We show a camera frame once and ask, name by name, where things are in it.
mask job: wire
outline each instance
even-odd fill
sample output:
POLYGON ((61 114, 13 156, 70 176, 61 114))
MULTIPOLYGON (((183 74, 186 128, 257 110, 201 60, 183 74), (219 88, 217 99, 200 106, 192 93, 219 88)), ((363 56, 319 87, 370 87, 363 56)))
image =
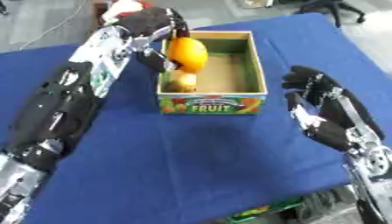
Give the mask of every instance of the wire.
POLYGON ((47 31, 44 31, 40 36, 38 36, 37 38, 33 39, 30 42, 27 42, 26 44, 22 45, 19 48, 19 51, 23 51, 27 46, 39 41, 40 39, 42 39, 46 34, 48 34, 49 32, 52 32, 56 29, 59 29, 62 25, 65 25, 66 23, 70 22, 72 19, 74 19, 79 12, 81 11, 81 9, 83 8, 83 6, 86 4, 88 0, 84 0, 78 7, 78 9, 75 11, 75 13, 73 15, 71 15, 70 17, 64 19, 62 22, 60 22, 59 24, 55 25, 54 27, 48 29, 47 31))

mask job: black robotic glove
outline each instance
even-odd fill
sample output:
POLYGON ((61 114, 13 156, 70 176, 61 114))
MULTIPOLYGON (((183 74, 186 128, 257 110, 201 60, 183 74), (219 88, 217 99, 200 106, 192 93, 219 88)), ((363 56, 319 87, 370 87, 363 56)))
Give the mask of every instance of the black robotic glove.
POLYGON ((347 151, 357 147, 347 137, 347 130, 354 127, 355 123, 348 114, 350 111, 344 109, 341 102, 335 97, 334 92, 336 91, 349 99, 356 113, 381 140, 385 137, 368 110, 353 93, 318 70, 305 66, 293 66, 290 73, 283 77, 282 87, 293 90, 285 95, 290 112, 301 105, 302 99, 319 108, 320 119, 314 125, 309 125, 307 129, 304 129, 304 133, 313 140, 339 151, 347 151))
POLYGON ((121 17, 114 25, 129 31, 132 38, 149 37, 157 30, 171 26, 177 37, 189 37, 189 30, 184 19, 174 9, 149 7, 127 17, 121 17))
POLYGON ((123 39, 132 37, 136 58, 147 67, 164 73, 182 66, 177 61, 169 61, 161 52, 149 47, 150 42, 171 39, 173 36, 189 37, 186 21, 175 10, 149 7, 121 17, 113 25, 125 30, 123 39))

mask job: robotic hand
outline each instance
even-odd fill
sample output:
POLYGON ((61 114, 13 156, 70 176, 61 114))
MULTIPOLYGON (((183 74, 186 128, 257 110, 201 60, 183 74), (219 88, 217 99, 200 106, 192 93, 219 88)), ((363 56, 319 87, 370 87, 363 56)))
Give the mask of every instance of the robotic hand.
POLYGON ((189 36, 172 9, 134 11, 96 31, 67 63, 26 101, 0 153, 0 223, 19 223, 31 200, 73 152, 104 103, 132 53, 159 72, 185 67, 150 43, 171 35, 189 36))
POLYGON ((392 152, 367 109, 328 75, 293 66, 283 77, 288 110, 305 135, 345 153, 346 168, 366 224, 392 223, 392 152), (319 110, 310 115, 303 102, 319 110))

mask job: cardboard box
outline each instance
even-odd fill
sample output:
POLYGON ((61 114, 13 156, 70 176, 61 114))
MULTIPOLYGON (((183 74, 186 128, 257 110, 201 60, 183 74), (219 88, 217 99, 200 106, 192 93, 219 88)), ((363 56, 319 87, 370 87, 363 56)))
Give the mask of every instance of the cardboard box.
MULTIPOLYGON (((262 66, 250 31, 191 31, 208 50, 196 75, 196 91, 170 92, 175 73, 161 73, 157 97, 164 114, 249 115, 262 111, 267 96, 262 66)), ((162 52, 168 46, 163 43, 162 52)))

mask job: blue tablecloth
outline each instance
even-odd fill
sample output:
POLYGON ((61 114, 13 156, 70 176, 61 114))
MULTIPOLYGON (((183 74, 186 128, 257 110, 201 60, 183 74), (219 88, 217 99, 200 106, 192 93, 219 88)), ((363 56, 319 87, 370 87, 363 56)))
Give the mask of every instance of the blue tablecloth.
MULTIPOLYGON (((324 17, 205 29, 253 32, 269 89, 262 114, 160 115, 156 75, 133 60, 25 223, 195 223, 346 183, 341 154, 305 138, 286 112, 281 77, 291 65, 336 78, 392 134, 391 78, 324 17)), ((24 98, 74 49, 0 55, 1 141, 24 98)))

